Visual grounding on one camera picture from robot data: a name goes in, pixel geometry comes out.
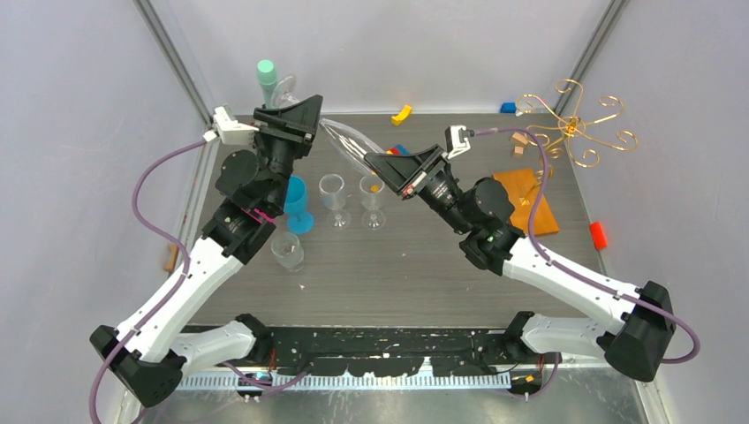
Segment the pink plastic wine glass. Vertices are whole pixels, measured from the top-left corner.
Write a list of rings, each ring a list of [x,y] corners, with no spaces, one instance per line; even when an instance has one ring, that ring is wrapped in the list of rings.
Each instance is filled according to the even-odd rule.
[[[258,222],[262,223],[275,223],[275,219],[273,217],[268,216],[266,213],[262,212],[261,210],[254,208],[253,210],[249,211],[248,214],[255,218]]]

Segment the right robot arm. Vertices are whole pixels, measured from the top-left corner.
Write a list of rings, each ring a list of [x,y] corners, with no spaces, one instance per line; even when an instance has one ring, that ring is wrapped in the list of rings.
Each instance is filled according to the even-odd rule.
[[[583,313],[548,317],[524,311],[506,331],[504,350],[516,362],[535,354],[572,353],[605,360],[633,380],[651,382],[676,331],[669,291],[592,271],[548,250],[511,224],[514,207],[492,177],[464,191],[437,145],[415,155],[368,153],[374,174],[404,200],[419,197],[454,232],[474,267],[529,284]]]

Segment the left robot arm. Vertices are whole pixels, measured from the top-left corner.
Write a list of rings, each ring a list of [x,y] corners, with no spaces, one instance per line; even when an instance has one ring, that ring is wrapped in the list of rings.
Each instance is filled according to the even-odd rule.
[[[312,149],[322,103],[312,95],[281,109],[258,108],[249,125],[216,109],[200,146],[235,147],[216,181],[223,202],[192,247],[178,246],[182,264],[153,296],[117,326],[102,325],[90,337],[103,369],[142,406],[161,404],[189,374],[238,359],[259,366],[269,358],[271,335],[250,314],[202,333],[184,335],[183,328],[274,232],[294,163]]]

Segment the clear wine glass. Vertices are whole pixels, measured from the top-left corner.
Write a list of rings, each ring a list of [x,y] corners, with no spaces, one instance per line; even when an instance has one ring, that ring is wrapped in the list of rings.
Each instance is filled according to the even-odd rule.
[[[360,203],[365,209],[362,223],[369,230],[381,229],[386,224],[386,216],[382,212],[382,191],[384,183],[376,175],[368,175],[359,181]]]
[[[265,89],[267,106],[271,109],[280,109],[286,104],[300,102],[300,99],[292,93],[296,83],[297,77],[294,74],[287,74],[280,78],[272,88]],[[375,174],[366,163],[365,155],[369,153],[384,154],[385,150],[377,143],[363,132],[327,117],[320,118],[318,127],[320,133],[325,132],[328,135],[334,149],[346,158],[358,172],[364,176]]]
[[[291,232],[277,233],[271,241],[271,252],[287,271],[297,272],[304,266],[304,249],[298,236]]]
[[[351,221],[351,214],[345,209],[347,194],[344,179],[338,174],[327,174],[320,179],[318,187],[322,204],[329,211],[328,225],[342,230]]]

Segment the clear wine glass top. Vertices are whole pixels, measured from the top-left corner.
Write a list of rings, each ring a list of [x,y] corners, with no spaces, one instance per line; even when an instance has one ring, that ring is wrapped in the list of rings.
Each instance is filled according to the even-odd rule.
[[[300,102],[300,99],[292,93],[296,83],[297,77],[294,74],[287,74],[280,78],[272,88],[265,89],[267,106],[271,109],[280,109],[286,104]],[[375,174],[366,163],[365,155],[369,153],[384,154],[385,150],[377,143],[363,132],[327,117],[320,118],[318,127],[320,133],[325,132],[328,135],[334,149],[346,158],[358,172],[364,176]]]

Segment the blue plastic wine glass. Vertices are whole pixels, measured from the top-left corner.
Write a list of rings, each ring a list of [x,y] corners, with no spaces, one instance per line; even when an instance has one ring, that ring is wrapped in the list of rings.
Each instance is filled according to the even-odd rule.
[[[306,234],[314,227],[314,217],[307,207],[308,196],[305,181],[299,176],[292,175],[284,203],[287,228],[291,233]]]

